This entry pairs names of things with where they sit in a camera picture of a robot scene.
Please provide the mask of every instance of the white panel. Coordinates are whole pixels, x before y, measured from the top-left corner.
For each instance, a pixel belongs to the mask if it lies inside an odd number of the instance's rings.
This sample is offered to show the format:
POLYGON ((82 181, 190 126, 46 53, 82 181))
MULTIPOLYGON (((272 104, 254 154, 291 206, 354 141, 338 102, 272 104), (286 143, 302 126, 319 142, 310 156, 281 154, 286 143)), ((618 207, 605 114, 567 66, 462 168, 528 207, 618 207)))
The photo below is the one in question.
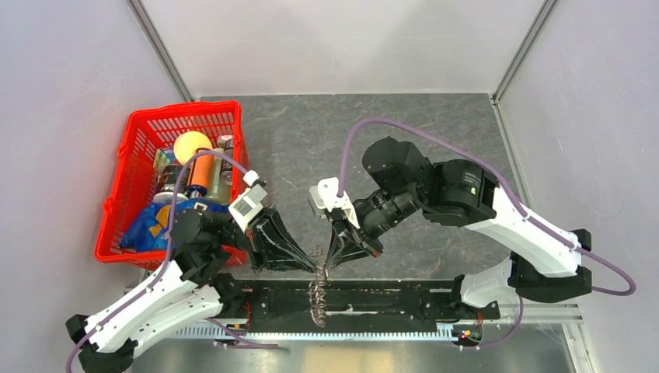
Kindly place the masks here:
POLYGON ((145 0, 194 96, 492 92, 542 0, 145 0))
POLYGON ((0 371, 64 371, 66 319, 138 279, 93 257, 127 116, 178 96, 121 0, 0 7, 0 371))
MULTIPOLYGON (((638 283, 628 298, 578 299, 600 371, 657 367, 657 14, 655 0, 560 2, 503 101, 535 210, 589 229, 594 251, 638 283)), ((584 264, 595 285, 625 288, 584 264)))

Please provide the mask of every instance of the yellow ball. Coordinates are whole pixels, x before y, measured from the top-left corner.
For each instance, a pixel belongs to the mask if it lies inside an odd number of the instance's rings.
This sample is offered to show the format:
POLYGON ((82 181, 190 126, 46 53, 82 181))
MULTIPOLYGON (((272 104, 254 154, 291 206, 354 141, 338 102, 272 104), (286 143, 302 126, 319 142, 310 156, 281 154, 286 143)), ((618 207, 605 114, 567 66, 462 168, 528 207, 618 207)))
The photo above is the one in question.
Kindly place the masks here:
POLYGON ((186 132, 174 141, 174 156, 183 165, 197 153, 199 148, 213 148, 208 136, 198 131, 186 132))

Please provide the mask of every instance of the can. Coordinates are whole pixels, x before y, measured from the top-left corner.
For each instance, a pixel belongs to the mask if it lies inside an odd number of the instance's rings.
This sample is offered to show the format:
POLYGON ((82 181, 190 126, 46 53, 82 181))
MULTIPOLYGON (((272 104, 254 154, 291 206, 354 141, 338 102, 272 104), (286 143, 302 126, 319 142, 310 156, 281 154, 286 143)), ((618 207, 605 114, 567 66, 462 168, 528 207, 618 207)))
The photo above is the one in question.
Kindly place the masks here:
MULTIPOLYGON (((231 138, 226 139, 225 155, 233 159, 233 136, 231 136, 231 138)), ((220 169, 220 180, 226 185, 231 185, 232 179, 233 179, 233 165, 229 162, 224 161, 222 163, 222 168, 220 169)))
MULTIPOLYGON (((153 195, 153 202, 157 204, 171 204, 174 196, 174 187, 176 186, 176 179, 178 179, 179 174, 183 171, 183 165, 167 165, 162 168, 160 172, 160 177, 158 178, 158 183, 155 185, 155 194, 153 195)), ((177 202, 183 202, 188 200, 184 191, 186 189, 187 180, 190 176, 190 170, 183 177, 181 181, 181 187, 179 187, 179 193, 176 195, 177 202)))

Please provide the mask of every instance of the table surface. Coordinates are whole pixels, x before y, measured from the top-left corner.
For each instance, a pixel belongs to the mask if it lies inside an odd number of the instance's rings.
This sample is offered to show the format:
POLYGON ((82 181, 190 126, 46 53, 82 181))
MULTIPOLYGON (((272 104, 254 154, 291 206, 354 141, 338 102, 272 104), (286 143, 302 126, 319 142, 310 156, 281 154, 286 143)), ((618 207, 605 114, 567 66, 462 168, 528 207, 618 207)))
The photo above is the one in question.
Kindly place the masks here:
MULTIPOLYGON (((305 251, 330 241, 328 221, 315 219, 308 189, 338 176, 343 143, 352 126, 365 117, 391 117, 462 147, 499 169, 514 186, 511 166, 490 100, 485 94, 321 95, 207 97, 236 99, 242 106, 242 131, 249 166, 267 182, 291 235, 305 251)), ((346 191, 352 200, 378 189, 361 166, 368 146, 386 136, 412 141, 432 162, 458 158, 413 134, 381 124, 364 127, 353 141, 346 191)), ((347 262, 330 278, 438 278, 485 270, 509 255, 489 237, 464 228, 441 227, 420 212, 381 237, 378 258, 347 262)), ((237 278, 307 278, 301 271, 255 274, 249 266, 233 268, 237 278)))

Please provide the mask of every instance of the red plastic basket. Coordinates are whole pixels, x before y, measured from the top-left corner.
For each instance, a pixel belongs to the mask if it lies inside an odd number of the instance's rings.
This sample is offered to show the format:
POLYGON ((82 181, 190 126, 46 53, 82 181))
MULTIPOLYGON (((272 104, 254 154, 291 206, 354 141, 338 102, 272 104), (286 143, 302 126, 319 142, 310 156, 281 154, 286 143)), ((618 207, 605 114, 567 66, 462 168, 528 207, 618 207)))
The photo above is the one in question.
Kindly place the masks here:
MULTIPOLYGON (((94 256, 104 263, 125 262, 149 270, 165 259, 163 250, 135 253, 120 249, 119 240, 138 213, 152 202, 157 172, 153 158, 158 148, 173 145, 183 132, 206 134, 213 146, 222 134, 234 135, 234 159, 247 167, 248 158, 240 127, 240 105, 236 101, 220 103, 177 103, 159 109, 139 110, 128 118, 124 138, 117 154, 119 165, 114 175, 112 193, 103 205, 103 222, 94 256)), ((231 200, 246 188, 234 167, 231 200)), ((225 247, 231 253, 227 266, 242 265, 246 253, 225 247)))

